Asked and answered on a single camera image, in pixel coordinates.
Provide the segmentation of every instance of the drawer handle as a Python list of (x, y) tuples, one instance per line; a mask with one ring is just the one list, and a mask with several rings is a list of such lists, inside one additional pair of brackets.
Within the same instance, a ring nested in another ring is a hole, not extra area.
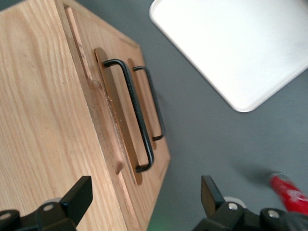
[(139, 71), (139, 70), (144, 70), (145, 74), (148, 78), (150, 90), (151, 90), (151, 93), (152, 93), (152, 98), (153, 98), (153, 101), (154, 101), (154, 106), (155, 106), (155, 109), (156, 109), (156, 112), (157, 112), (157, 117), (158, 117), (160, 129), (162, 131), (162, 134), (160, 136), (154, 136), (153, 137), (153, 141), (158, 141), (165, 136), (165, 125), (164, 125), (164, 122), (163, 122), (162, 114), (160, 113), (160, 109), (159, 109), (159, 105), (158, 105), (158, 101), (157, 101), (157, 96), (156, 96), (156, 92), (155, 92), (155, 89), (154, 89), (152, 77), (150, 75), (150, 71), (146, 66), (136, 66), (136, 67), (133, 68), (133, 71)]
[(141, 107), (140, 107), (140, 104), (139, 104), (139, 100), (137, 98), (137, 93), (136, 93), (136, 90), (135, 90), (135, 86), (134, 86), (129, 68), (126, 65), (125, 62), (123, 62), (122, 60), (119, 60), (119, 59), (107, 60), (107, 61), (104, 61), (103, 64), (104, 64), (105, 67), (111, 67), (113, 65), (119, 65), (121, 67), (122, 71), (123, 71), (124, 78), (125, 78), (125, 81), (126, 81), (126, 84), (127, 84), (127, 87), (128, 87), (129, 96), (130, 96), (130, 99), (131, 99), (132, 104), (133, 104), (135, 115), (136, 115), (136, 118), (137, 118), (137, 121), (138, 121), (138, 126), (139, 126), (139, 129), (140, 129), (140, 133), (141, 133), (141, 136), (142, 136), (142, 140), (143, 140), (143, 143), (144, 143), (146, 154), (147, 154), (148, 160), (149, 160), (149, 163), (147, 165), (137, 166), (136, 172), (144, 172), (144, 171), (150, 169), (150, 167), (153, 165), (154, 154), (153, 154), (151, 141), (150, 141), (148, 131), (147, 131), (146, 126), (145, 126)]

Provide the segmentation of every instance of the red bottle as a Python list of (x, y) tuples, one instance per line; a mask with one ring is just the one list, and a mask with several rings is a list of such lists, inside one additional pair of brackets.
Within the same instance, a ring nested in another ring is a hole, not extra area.
[(308, 215), (308, 198), (282, 173), (272, 174), (270, 185), (280, 196), (281, 201), (289, 212)]

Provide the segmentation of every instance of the wooden drawer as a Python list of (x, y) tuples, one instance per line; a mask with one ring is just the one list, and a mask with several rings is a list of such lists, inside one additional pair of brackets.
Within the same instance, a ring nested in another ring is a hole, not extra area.
[[(136, 166), (148, 163), (147, 153), (141, 137), (127, 83), (119, 66), (104, 67), (101, 62), (110, 59), (124, 61), (133, 77), (142, 114), (149, 137), (162, 134), (147, 76), (144, 71), (133, 71), (133, 67), (144, 65), (139, 45), (126, 37), (105, 21), (77, 4), (64, 1), (66, 20), (78, 50), (87, 82), (96, 82), (101, 88), (98, 111), (103, 123), (109, 127), (113, 146), (106, 147), (105, 136), (101, 137), (101, 146), (111, 175), (115, 192), (128, 230), (146, 230), (156, 203), (158, 193), (169, 163), (169, 153), (165, 138), (152, 141), (154, 164), (145, 172), (137, 173)], [(103, 57), (97, 57), (101, 50)], [(99, 134), (101, 120), (94, 121)]]
[[(0, 12), (0, 210), (24, 216), (91, 175), (78, 230), (145, 231), (169, 163), (139, 45), (72, 0), (27, 0)], [(148, 163), (122, 69), (132, 75)]]

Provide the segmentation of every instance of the white plastic tray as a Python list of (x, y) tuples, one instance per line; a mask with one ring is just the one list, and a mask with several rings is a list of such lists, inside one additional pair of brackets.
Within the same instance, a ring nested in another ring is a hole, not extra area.
[(240, 112), (308, 67), (307, 0), (155, 0), (150, 17)]

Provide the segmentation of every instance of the metal screw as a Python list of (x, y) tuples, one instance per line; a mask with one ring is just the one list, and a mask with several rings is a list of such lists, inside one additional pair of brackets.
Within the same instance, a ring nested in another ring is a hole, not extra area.
[(280, 217), (279, 214), (274, 210), (269, 210), (268, 213), (269, 213), (269, 216), (271, 218), (279, 218)]
[(238, 210), (238, 206), (235, 203), (229, 203), (228, 204), (229, 209), (231, 210)]
[(5, 220), (5, 219), (9, 218), (10, 216), (11, 216), (10, 213), (2, 214), (2, 215), (0, 216), (0, 220)]
[(46, 211), (49, 211), (53, 208), (53, 205), (47, 205), (43, 208), (43, 210), (46, 212)]

